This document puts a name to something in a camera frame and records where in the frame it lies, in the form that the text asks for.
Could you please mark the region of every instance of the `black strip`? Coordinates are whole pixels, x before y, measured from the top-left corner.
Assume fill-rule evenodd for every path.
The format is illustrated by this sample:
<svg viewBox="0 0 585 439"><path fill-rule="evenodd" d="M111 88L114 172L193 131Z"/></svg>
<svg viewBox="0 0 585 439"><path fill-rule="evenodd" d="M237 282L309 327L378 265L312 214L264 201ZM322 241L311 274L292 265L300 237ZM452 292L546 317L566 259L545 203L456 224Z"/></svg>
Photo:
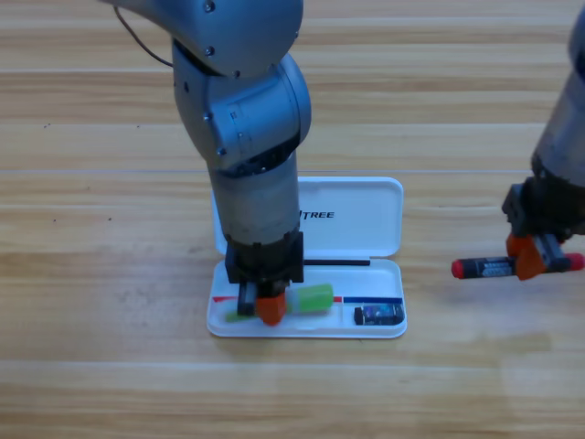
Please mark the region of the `black strip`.
<svg viewBox="0 0 585 439"><path fill-rule="evenodd" d="M369 260L345 260L345 259L305 259L304 265L312 266L354 266L354 267L369 267L371 261Z"/></svg>

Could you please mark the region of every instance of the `metal cylinder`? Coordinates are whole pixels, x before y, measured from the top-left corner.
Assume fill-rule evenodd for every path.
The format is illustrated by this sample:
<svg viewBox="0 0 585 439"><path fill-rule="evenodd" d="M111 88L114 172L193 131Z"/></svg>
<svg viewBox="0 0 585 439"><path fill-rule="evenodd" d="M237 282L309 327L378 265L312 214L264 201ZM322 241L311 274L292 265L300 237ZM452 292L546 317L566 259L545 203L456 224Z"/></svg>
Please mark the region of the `metal cylinder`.
<svg viewBox="0 0 585 439"><path fill-rule="evenodd" d="M268 245L298 229L296 153L259 175L234 177L210 168L209 176L228 242Z"/></svg>

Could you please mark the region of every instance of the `wooden table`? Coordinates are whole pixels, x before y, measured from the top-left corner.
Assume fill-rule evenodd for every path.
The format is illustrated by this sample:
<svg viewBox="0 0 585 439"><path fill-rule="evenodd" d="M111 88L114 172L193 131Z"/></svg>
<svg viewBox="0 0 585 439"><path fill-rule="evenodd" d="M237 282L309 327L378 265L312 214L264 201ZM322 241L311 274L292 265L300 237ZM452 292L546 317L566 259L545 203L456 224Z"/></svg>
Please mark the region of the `wooden table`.
<svg viewBox="0 0 585 439"><path fill-rule="evenodd" d="M505 252L581 4L305 1L303 173L406 190L409 330L375 342L209 335L221 257L171 71L106 5L0 2L0 437L584 437L584 275L449 271Z"/></svg>

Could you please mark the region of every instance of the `open case lid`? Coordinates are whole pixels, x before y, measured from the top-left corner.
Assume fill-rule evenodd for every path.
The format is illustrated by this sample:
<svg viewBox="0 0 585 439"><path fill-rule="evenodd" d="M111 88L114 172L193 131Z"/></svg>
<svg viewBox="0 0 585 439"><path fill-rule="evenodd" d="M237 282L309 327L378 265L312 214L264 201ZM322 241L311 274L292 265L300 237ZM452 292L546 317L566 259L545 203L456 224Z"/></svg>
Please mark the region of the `open case lid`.
<svg viewBox="0 0 585 439"><path fill-rule="evenodd" d="M212 194L216 248L226 254ZM305 259L387 257L400 247L404 190L389 177L299 177Z"/></svg>
<svg viewBox="0 0 585 439"><path fill-rule="evenodd" d="M207 328L219 337L326 337L394 338L407 329L400 268L383 258L400 246L402 185L385 177L300 177L301 230L304 259L356 260L359 263L304 266L304 282L287 288L287 300L299 288L330 284L334 303L317 315L286 315L276 327L259 318L229 322L237 309L239 286L230 284L224 262L213 276L207 307ZM225 254L226 241L213 203L215 239ZM403 319L393 325L360 326L357 307L377 304L399 306Z"/></svg>

